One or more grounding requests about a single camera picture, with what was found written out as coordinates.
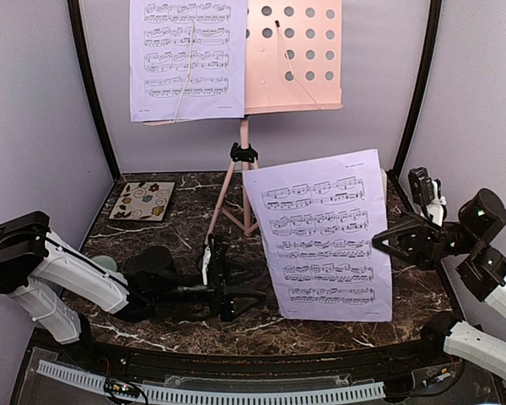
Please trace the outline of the purple sheet music page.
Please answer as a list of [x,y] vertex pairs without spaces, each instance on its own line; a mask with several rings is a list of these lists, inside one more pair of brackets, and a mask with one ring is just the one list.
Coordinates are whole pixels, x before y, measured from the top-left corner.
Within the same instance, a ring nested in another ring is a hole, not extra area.
[[390,257],[372,239],[387,228],[375,149],[248,171],[282,317],[390,322]]
[[246,1],[132,1],[132,122],[245,115]]

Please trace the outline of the pink music stand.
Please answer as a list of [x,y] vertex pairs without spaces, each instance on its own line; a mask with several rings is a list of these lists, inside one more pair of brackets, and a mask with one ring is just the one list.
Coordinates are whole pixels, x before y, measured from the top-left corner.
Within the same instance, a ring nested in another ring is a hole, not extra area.
[[236,167],[247,171],[258,166],[258,154],[250,145],[250,116],[342,108],[342,2],[249,1],[247,11],[245,117],[240,120],[240,140],[230,150],[209,234],[220,215],[245,235],[258,226],[249,199],[243,200],[242,219],[223,205]]

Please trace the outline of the white metronome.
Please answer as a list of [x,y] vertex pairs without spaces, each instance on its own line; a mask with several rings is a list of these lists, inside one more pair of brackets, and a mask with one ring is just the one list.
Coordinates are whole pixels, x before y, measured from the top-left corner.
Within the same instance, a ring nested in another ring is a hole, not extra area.
[[387,173],[384,169],[380,169],[380,177],[381,177],[381,183],[382,183],[382,189],[383,189],[383,197],[385,202],[387,201],[387,186],[388,186],[388,177]]

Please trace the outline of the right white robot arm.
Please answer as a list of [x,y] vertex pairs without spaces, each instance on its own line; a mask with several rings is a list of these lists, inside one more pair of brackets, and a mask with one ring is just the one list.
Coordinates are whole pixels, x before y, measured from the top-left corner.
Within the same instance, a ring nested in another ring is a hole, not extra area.
[[506,256],[492,244],[505,225],[504,209],[467,206],[455,222],[443,224],[407,213],[373,238],[374,248],[421,270],[438,269],[445,258],[461,256],[455,273],[476,309],[485,311],[482,316],[476,311],[434,316],[413,349],[420,365],[433,365],[446,354],[506,382]]

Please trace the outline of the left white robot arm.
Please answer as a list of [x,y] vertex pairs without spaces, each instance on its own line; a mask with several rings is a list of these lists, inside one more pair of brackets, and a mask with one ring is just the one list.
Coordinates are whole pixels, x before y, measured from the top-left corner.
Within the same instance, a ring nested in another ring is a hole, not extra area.
[[84,368],[102,360],[89,322],[52,289],[58,285],[128,323],[154,319],[165,306],[201,305],[209,317],[232,321],[263,303],[265,293],[243,287],[224,239],[209,235],[202,270],[178,274],[170,251],[150,246],[130,258],[127,273],[109,256],[89,258],[73,249],[34,211],[0,224],[0,294],[16,301]]

